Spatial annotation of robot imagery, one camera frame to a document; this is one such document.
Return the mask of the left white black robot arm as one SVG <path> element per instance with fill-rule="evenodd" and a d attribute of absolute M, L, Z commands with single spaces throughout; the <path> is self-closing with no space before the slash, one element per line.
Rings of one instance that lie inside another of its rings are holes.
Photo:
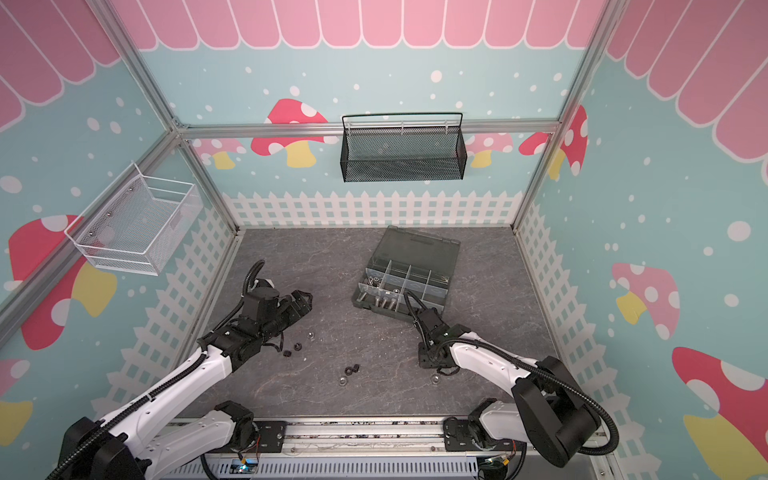
<path fill-rule="evenodd" d="M 210 387 L 265 347 L 281 349 L 285 330 L 308 315 L 309 292 L 281 294 L 260 277 L 259 260 L 246 274 L 236 306 L 197 341 L 179 367 L 126 405 L 99 420 L 81 418 L 64 434 L 52 479 L 158 479 L 205 454 L 227 448 L 238 456 L 262 445 L 254 414 L 224 401 L 192 423 L 162 429 Z"/>

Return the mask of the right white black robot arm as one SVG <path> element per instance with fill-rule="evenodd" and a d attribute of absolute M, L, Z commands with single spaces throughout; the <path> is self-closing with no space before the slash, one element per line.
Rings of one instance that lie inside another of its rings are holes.
<path fill-rule="evenodd" d="M 469 371 L 512 398 L 487 398 L 465 419 L 445 420 L 448 449 L 505 448 L 523 454 L 533 448 L 551 465 L 563 468 L 577 454 L 605 456 L 619 447 L 615 420 L 578 386 L 561 360 L 522 357 L 463 325 L 450 326 L 411 291 L 404 291 L 403 303 L 420 336 L 422 368 L 438 376 Z"/>

